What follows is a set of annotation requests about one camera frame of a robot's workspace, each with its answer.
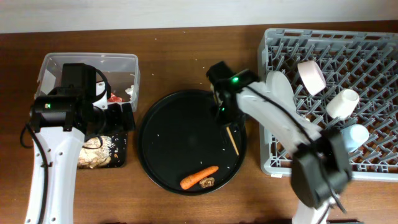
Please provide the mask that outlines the red snack wrapper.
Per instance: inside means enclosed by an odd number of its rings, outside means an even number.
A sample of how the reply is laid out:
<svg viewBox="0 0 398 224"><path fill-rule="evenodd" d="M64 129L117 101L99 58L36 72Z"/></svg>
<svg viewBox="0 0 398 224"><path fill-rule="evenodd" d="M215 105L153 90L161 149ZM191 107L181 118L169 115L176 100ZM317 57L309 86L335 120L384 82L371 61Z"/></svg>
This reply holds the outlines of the red snack wrapper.
<svg viewBox="0 0 398 224"><path fill-rule="evenodd" d="M108 103L121 103L124 100L121 97L116 96L115 94L111 94L111 97L108 99Z"/></svg>

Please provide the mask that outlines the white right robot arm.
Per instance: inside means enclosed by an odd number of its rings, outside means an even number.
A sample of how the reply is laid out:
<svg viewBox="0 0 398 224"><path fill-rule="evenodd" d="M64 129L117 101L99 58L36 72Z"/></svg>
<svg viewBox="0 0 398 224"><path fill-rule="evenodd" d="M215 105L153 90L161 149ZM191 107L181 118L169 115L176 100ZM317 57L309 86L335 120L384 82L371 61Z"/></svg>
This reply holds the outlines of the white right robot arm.
<svg viewBox="0 0 398 224"><path fill-rule="evenodd" d="M292 223L326 223L332 207L344 210L340 194L352 179L348 153L337 129L322 129L297 114L250 70L207 72L221 123L245 115L257 120L292 159L290 184L299 199Z"/></svg>

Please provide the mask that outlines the orange carrot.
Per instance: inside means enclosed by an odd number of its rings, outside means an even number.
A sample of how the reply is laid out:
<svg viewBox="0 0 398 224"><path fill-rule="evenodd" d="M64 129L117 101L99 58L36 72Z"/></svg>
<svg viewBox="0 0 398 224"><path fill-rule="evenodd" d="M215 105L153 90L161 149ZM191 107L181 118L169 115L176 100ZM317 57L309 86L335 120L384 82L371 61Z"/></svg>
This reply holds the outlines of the orange carrot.
<svg viewBox="0 0 398 224"><path fill-rule="evenodd" d="M195 174L189 175L180 182L180 186L182 189L187 190L202 179L208 177L211 174L214 174L218 169L218 166L210 166Z"/></svg>

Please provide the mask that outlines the white bowl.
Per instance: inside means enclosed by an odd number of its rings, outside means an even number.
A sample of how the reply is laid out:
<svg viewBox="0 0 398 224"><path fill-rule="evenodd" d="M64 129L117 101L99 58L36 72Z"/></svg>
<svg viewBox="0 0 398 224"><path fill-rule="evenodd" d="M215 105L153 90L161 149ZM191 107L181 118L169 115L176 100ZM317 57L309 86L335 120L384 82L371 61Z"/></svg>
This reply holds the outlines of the white bowl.
<svg viewBox="0 0 398 224"><path fill-rule="evenodd" d="M297 68L305 88L312 96L326 87L325 77L315 61L299 63Z"/></svg>

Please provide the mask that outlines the grey plate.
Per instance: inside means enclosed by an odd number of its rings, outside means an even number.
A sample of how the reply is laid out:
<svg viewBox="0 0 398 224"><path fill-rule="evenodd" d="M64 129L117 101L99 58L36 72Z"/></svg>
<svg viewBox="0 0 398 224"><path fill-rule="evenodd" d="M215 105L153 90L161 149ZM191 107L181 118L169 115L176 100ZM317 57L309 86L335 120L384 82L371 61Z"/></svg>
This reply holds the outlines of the grey plate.
<svg viewBox="0 0 398 224"><path fill-rule="evenodd" d="M266 77L266 85L273 95L283 101L291 110L295 110L293 89L288 78L280 71L270 71Z"/></svg>

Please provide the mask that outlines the blue plastic cup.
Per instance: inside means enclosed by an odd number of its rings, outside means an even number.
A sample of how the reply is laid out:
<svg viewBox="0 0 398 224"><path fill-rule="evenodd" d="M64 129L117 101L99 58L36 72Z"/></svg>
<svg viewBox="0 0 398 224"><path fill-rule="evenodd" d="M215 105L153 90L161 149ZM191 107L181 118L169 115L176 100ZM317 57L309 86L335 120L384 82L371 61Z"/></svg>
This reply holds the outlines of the blue plastic cup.
<svg viewBox="0 0 398 224"><path fill-rule="evenodd" d="M369 139L368 129L361 124L348 126L342 129L340 133L348 152L354 152Z"/></svg>

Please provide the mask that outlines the brown food scrap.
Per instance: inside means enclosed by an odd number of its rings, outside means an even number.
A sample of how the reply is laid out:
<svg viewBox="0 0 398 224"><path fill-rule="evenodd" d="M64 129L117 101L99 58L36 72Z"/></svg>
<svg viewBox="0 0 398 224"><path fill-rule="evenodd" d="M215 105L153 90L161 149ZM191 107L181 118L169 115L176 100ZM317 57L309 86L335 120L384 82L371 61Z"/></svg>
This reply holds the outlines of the brown food scrap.
<svg viewBox="0 0 398 224"><path fill-rule="evenodd" d="M199 184L203 189L214 186L214 183L215 179L213 177L205 177L204 179L199 181Z"/></svg>

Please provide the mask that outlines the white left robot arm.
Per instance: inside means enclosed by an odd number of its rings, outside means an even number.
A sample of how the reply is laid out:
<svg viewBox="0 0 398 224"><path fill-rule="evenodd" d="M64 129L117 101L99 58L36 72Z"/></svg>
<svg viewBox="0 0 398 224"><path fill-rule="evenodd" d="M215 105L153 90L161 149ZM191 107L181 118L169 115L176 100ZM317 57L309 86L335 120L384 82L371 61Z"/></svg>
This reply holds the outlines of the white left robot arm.
<svg viewBox="0 0 398 224"><path fill-rule="evenodd" d="M33 140L34 168L25 223L73 223L78 156L93 138L132 131L129 103L106 109L80 96L40 96L24 131Z"/></svg>

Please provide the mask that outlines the cream paper cup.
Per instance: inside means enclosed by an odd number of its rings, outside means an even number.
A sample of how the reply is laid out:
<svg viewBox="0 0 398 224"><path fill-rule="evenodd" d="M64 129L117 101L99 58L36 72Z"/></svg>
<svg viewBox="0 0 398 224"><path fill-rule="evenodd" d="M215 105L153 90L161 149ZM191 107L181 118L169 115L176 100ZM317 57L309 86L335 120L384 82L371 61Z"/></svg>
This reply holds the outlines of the cream paper cup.
<svg viewBox="0 0 398 224"><path fill-rule="evenodd" d="M343 89L326 106L326 112L333 119L346 120L359 103L359 95L354 90Z"/></svg>

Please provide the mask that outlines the wooden chopstick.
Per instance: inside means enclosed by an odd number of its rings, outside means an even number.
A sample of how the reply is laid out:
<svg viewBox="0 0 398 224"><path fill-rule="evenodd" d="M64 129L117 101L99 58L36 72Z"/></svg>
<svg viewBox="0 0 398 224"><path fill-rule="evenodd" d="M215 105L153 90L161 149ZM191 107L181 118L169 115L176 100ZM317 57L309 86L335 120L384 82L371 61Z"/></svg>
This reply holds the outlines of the wooden chopstick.
<svg viewBox="0 0 398 224"><path fill-rule="evenodd" d="M234 148L234 151L235 151L236 155L239 156L238 147L237 147L237 145L235 143L234 137L232 135L232 132L231 132L229 126L226 127L226 131L228 133L229 139L230 139L230 141L231 141L231 143L233 145L233 148Z"/></svg>

